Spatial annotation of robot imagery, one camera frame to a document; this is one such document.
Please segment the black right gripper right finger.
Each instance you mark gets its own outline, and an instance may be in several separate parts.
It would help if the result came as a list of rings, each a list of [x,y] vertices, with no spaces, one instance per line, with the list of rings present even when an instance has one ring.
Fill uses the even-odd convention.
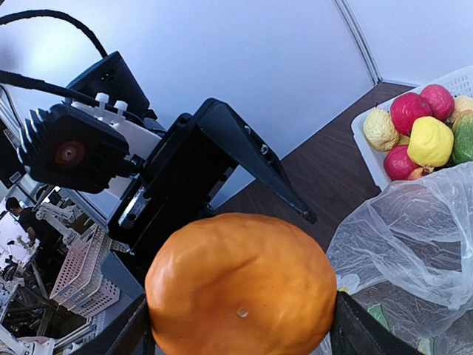
[[[330,330],[333,355],[421,355],[391,334],[349,294],[337,292],[333,326]]]

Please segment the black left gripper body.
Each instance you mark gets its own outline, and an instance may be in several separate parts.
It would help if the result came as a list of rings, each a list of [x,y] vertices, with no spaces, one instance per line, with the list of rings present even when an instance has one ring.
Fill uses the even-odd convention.
[[[182,114],[173,123],[109,218],[111,239],[135,253],[155,253],[205,212],[237,165],[203,133],[201,121]]]

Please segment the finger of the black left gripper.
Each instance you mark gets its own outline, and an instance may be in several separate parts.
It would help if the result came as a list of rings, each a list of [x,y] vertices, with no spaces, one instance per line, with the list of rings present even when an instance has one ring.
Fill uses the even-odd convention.
[[[276,153],[227,103],[215,98],[196,111],[201,133],[231,160],[291,206],[307,222],[317,214],[296,193]]]

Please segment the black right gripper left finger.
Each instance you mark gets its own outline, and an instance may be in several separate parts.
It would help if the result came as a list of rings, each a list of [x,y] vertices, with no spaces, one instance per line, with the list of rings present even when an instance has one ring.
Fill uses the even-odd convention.
[[[72,355],[151,354],[152,332],[145,294],[134,300],[96,338]]]

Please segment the clear printed plastic bag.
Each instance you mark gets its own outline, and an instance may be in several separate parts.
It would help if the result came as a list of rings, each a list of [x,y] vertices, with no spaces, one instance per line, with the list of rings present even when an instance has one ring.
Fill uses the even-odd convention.
[[[472,165],[388,185],[336,229],[337,286],[423,354],[472,352]]]

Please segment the orange fruit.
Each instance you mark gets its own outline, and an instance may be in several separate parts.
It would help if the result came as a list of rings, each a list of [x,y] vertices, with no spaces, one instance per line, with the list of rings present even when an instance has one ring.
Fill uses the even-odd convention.
[[[300,228],[227,213],[173,233],[145,291],[165,354],[309,354],[333,325],[337,282],[321,246]]]

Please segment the pale yellow fruit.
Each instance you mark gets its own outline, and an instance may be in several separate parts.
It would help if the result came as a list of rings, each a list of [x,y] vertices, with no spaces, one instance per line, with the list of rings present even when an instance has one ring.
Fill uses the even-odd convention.
[[[363,123],[364,137],[368,144],[378,152],[388,152],[395,147],[400,134],[395,129],[388,111],[374,108]]]

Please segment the pink fruit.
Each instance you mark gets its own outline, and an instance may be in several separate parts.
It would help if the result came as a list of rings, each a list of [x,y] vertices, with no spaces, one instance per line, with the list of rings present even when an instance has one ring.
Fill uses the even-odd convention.
[[[424,116],[431,116],[432,111],[419,94],[408,92],[392,102],[390,114],[396,130],[402,135],[410,136],[414,121]]]

